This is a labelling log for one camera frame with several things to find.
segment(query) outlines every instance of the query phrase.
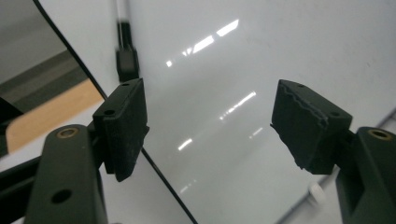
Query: white wall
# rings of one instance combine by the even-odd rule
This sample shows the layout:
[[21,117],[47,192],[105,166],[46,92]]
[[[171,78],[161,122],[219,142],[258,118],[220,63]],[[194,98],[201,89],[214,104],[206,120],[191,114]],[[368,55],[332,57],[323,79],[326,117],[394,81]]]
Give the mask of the white wall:
[[0,0],[0,83],[64,50],[32,0]]

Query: wooden surface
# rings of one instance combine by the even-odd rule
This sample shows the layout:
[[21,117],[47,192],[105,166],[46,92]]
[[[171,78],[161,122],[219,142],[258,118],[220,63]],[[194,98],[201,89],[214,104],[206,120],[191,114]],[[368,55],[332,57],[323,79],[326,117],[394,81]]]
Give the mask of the wooden surface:
[[38,136],[57,128],[81,111],[103,101],[102,96],[85,80],[63,94],[12,121],[7,128],[8,153],[15,152]]

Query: brass insert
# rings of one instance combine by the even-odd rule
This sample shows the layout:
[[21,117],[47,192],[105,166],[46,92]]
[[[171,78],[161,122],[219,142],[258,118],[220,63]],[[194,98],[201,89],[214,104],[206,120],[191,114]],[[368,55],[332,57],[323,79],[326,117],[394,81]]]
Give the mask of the brass insert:
[[77,128],[66,128],[66,129],[60,130],[56,134],[56,136],[59,137],[59,138],[69,138],[69,137],[73,137],[77,133],[78,133],[78,129]]
[[392,140],[392,135],[390,135],[384,131],[378,130],[378,129],[370,129],[369,134],[375,138],[378,138],[378,139],[381,139],[384,141]]

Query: metal screw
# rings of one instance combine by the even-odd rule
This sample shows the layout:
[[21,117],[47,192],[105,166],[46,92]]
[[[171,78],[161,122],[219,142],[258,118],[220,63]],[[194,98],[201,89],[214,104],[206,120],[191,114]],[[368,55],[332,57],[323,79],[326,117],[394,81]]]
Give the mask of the metal screw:
[[76,135],[78,133],[78,129],[77,128],[65,128],[63,130],[60,130],[56,136],[58,138],[69,138],[69,137],[73,137],[74,135]]

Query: gray floor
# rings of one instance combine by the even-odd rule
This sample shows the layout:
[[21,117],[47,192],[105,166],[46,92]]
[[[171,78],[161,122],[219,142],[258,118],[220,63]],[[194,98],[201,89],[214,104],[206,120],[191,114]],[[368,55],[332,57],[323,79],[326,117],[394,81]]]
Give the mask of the gray floor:
[[0,97],[27,112],[72,88],[87,76],[68,51],[0,84]]

